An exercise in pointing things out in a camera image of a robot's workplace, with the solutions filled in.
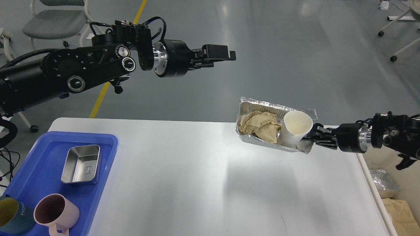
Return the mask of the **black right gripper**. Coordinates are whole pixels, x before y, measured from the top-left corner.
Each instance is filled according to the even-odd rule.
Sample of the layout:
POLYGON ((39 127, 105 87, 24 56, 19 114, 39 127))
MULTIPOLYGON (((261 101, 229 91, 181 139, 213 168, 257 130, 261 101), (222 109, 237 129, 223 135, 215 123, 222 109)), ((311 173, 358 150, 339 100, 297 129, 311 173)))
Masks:
POLYGON ((305 139, 328 149, 339 148, 345 152, 366 153, 371 144, 371 131, 362 123, 341 124, 335 129, 315 123, 305 135, 305 139))

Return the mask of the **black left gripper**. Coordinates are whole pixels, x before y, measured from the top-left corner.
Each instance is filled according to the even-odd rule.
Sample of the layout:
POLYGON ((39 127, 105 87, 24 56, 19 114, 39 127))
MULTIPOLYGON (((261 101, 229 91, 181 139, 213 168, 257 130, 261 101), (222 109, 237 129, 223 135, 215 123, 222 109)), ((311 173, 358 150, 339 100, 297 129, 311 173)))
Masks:
POLYGON ((192 70, 212 68, 214 63, 236 60, 236 51, 227 45, 205 44, 201 49, 188 48, 182 40, 163 39, 153 45, 154 66, 157 76, 181 77, 192 70))

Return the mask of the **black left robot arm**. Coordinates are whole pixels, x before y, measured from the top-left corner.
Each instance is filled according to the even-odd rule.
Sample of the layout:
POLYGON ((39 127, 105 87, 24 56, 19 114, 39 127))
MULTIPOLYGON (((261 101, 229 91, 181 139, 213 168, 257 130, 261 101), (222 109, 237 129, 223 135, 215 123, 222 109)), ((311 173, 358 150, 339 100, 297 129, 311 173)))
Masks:
POLYGON ((93 45, 75 49, 40 49, 24 54, 1 67, 1 127, 8 133, 1 148, 12 142, 17 126, 6 118, 53 98, 64 99, 109 82, 117 94, 121 82, 137 67, 153 70, 161 78, 180 77, 188 71, 212 68, 215 62, 236 60, 226 45, 205 44, 189 49, 182 40, 166 39, 167 25, 159 16, 142 24, 115 21, 95 34, 93 45))

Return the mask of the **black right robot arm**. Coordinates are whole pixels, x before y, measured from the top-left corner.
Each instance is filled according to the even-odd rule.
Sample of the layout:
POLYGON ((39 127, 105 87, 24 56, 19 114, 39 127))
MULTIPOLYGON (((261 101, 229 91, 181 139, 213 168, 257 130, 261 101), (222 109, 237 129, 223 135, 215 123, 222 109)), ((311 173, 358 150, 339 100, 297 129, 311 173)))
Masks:
POLYGON ((404 170, 419 160, 420 153, 419 114, 394 115, 376 113, 374 117, 355 123, 341 124, 337 128, 326 128, 320 123, 303 137, 313 144, 344 152, 366 153, 368 148, 383 146, 397 152, 401 162, 397 170, 404 170))

